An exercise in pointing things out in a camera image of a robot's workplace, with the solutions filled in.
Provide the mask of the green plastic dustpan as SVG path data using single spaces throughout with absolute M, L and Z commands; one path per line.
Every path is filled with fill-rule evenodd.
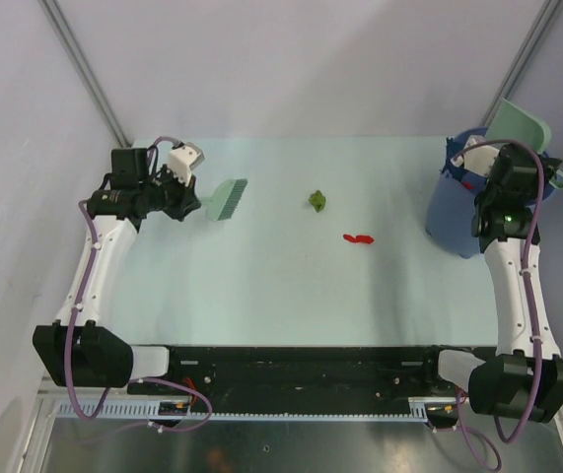
M 502 100 L 485 132 L 486 141 L 513 139 L 547 157 L 552 138 L 548 124 L 510 101 Z

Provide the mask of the blue paper scrap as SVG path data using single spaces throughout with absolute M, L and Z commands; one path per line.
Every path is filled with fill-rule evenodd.
M 445 159 L 444 165 L 441 169 L 441 174 L 457 181 L 462 181 L 465 175 L 465 169 L 453 164 L 453 157 L 460 152 L 466 144 L 468 135 L 459 134 L 455 137 L 448 137 L 446 139 Z

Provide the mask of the green hand brush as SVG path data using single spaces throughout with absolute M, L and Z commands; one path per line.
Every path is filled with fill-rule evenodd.
M 205 216 L 209 221 L 230 220 L 244 195 L 248 181 L 246 178 L 228 179 L 222 182 L 208 197 L 201 197 Z

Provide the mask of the large red paper scrap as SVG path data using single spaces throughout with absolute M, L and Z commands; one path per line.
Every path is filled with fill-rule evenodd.
M 344 234 L 343 239 L 354 244 L 373 244 L 375 239 L 368 235 L 350 235 Z

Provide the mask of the green paper scrap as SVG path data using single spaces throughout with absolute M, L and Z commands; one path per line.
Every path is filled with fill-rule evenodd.
M 309 196 L 308 203 L 317 213 L 320 213 L 326 206 L 326 197 L 320 190 L 317 189 Z

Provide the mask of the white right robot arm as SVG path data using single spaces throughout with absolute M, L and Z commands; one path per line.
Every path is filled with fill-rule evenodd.
M 474 199 L 472 235 L 489 269 L 497 313 L 494 356 L 441 348 L 422 368 L 432 395 L 465 390 L 472 410 L 547 423 L 563 405 L 563 358 L 550 328 L 539 280 L 539 212 L 544 188 L 560 167 L 515 141 L 503 140 L 487 182 Z

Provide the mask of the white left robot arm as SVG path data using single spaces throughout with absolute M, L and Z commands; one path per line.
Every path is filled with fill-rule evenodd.
M 87 235 L 69 295 L 49 325 L 35 328 L 33 345 L 58 386 L 120 388 L 148 377 L 160 392 L 177 391 L 182 368 L 163 346 L 130 345 L 110 328 L 111 306 L 127 253 L 151 213 L 183 221 L 200 208 L 193 169 L 203 152 L 173 146 L 165 164 L 149 161 L 149 148 L 114 149 L 111 171 L 81 202 Z

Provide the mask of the blue plastic bucket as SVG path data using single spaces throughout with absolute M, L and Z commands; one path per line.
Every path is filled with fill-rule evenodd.
M 455 157 L 484 145 L 493 145 L 499 151 L 505 145 L 517 145 L 534 153 L 528 146 L 514 140 L 486 141 L 476 129 L 471 130 L 464 148 Z M 425 221 L 426 233 L 444 250 L 465 259 L 482 254 L 495 240 L 510 238 L 529 240 L 538 245 L 540 235 L 538 217 L 543 190 L 543 170 L 537 157 L 539 191 L 533 207 L 475 207 L 475 197 L 482 191 L 487 177 L 466 171 L 462 181 L 457 181 L 440 173 L 439 180 L 428 205 Z M 461 184 L 469 182 L 474 189 L 469 191 Z

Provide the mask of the left aluminium corner post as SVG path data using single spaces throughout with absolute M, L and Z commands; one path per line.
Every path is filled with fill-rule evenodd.
M 126 136 L 105 90 L 59 2 L 56 0 L 38 0 L 37 3 L 56 34 L 112 139 L 119 147 L 129 147 L 131 142 Z

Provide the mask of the aluminium corner post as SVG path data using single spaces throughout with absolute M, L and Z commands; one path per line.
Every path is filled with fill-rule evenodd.
M 56 0 L 38 0 L 37 3 L 56 34 L 112 139 L 119 147 L 129 147 L 131 142 L 126 136 L 105 90 L 59 2 Z
M 491 123 L 502 100 L 510 100 L 513 97 L 527 73 L 528 67 L 543 46 L 562 12 L 563 0 L 546 0 L 543 2 L 508 71 L 504 75 L 499 89 L 482 116 L 481 126 L 488 126 Z

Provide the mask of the right aluminium corner post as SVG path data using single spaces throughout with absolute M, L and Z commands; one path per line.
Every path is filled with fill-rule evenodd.
M 504 75 L 499 89 L 482 116 L 481 126 L 488 126 L 491 123 L 502 100 L 510 100 L 513 97 L 527 73 L 528 67 L 543 46 L 562 12 L 563 0 L 546 0 L 543 2 L 508 71 Z

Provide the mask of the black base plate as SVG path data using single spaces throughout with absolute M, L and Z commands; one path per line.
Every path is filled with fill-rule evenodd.
M 448 389 L 438 373 L 441 345 L 408 347 L 184 347 L 170 346 L 161 380 L 194 386 L 238 383 L 305 388 L 380 382 L 419 386 L 432 394 Z

